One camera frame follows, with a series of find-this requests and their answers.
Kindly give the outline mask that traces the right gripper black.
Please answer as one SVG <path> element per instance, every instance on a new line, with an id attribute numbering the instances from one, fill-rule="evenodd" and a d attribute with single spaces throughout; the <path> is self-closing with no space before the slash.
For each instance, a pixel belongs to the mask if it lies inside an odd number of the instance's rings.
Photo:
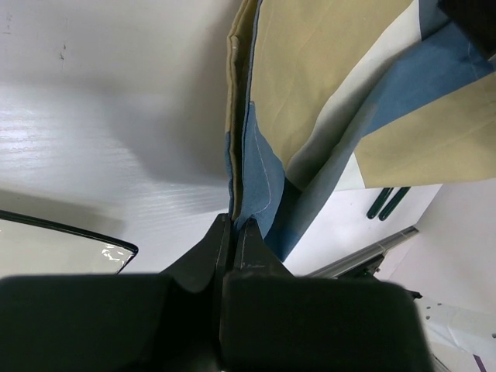
<path id="1" fill-rule="evenodd" d="M 489 62 L 495 62 L 495 0 L 441 0 L 438 6 Z"/>

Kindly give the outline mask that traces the blue beige white cloth placemat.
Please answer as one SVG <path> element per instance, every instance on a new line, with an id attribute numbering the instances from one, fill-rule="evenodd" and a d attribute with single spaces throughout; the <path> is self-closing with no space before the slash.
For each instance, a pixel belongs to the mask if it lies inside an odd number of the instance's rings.
<path id="1" fill-rule="evenodd" d="M 495 62 L 438 1 L 244 1 L 227 45 L 229 213 L 280 259 L 334 191 L 495 176 Z"/>

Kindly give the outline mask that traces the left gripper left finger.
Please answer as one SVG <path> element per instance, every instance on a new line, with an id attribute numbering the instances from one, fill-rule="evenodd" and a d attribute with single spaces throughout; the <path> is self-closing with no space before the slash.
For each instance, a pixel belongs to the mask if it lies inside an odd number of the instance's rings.
<path id="1" fill-rule="evenodd" d="M 231 222 L 158 274 L 9 275 L 3 371 L 219 371 L 219 275 Z"/>

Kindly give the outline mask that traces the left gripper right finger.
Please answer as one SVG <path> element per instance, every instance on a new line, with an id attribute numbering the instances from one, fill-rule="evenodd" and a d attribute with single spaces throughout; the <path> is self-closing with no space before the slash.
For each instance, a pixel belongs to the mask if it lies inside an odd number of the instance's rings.
<path id="1" fill-rule="evenodd" d="M 225 371 L 426 371 L 429 348 L 411 293 L 374 279 L 296 277 L 257 222 L 239 233 L 222 285 Z"/>

